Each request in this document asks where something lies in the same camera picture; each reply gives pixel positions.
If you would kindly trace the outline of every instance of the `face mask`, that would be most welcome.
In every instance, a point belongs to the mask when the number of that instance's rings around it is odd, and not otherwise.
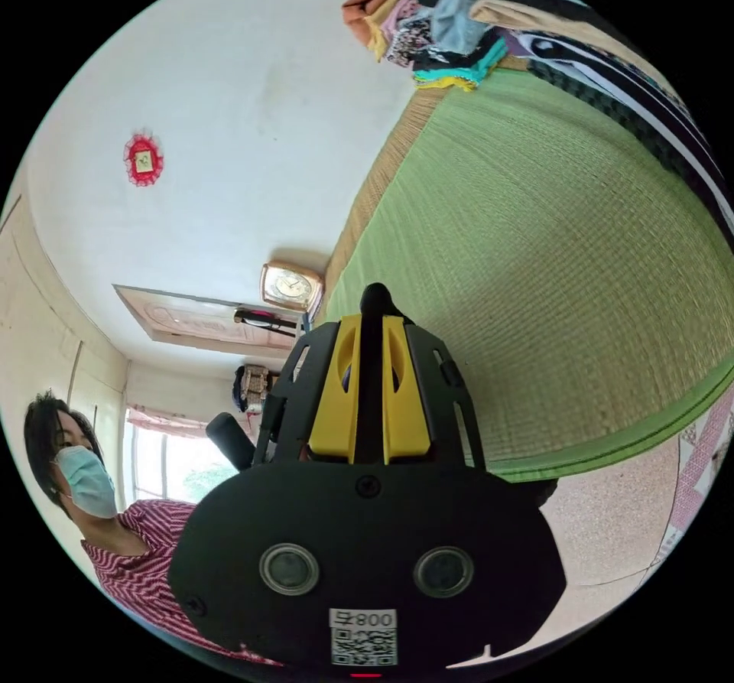
[[[115,485],[104,464],[84,446],[62,448],[56,456],[71,489],[71,501],[88,515],[110,519],[117,515]]]

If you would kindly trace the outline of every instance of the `red striped shirt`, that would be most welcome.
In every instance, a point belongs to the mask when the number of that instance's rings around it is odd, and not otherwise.
[[[140,535],[150,548],[140,556],[117,555],[82,541],[102,589],[149,624],[194,645],[229,658],[280,665],[244,648],[232,652],[204,639],[179,607],[167,574],[178,538],[194,507],[170,499],[145,499],[119,514],[119,521]]]

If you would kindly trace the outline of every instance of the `woman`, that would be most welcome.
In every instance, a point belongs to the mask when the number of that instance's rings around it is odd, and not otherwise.
[[[195,505],[146,499],[117,512],[115,487],[89,421],[51,392],[29,406],[24,424],[28,462],[38,486],[79,528],[102,589],[146,622],[220,655],[280,665],[204,639],[167,582],[178,538]]]

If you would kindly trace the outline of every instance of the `green mat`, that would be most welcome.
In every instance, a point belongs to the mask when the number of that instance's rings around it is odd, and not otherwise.
[[[734,379],[734,258],[621,126],[526,73],[438,106],[330,295],[382,281],[441,337],[491,471],[603,467],[670,437]]]

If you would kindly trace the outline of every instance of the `qr code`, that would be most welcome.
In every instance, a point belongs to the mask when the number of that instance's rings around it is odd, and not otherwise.
[[[398,631],[332,628],[331,662],[334,665],[397,665]]]

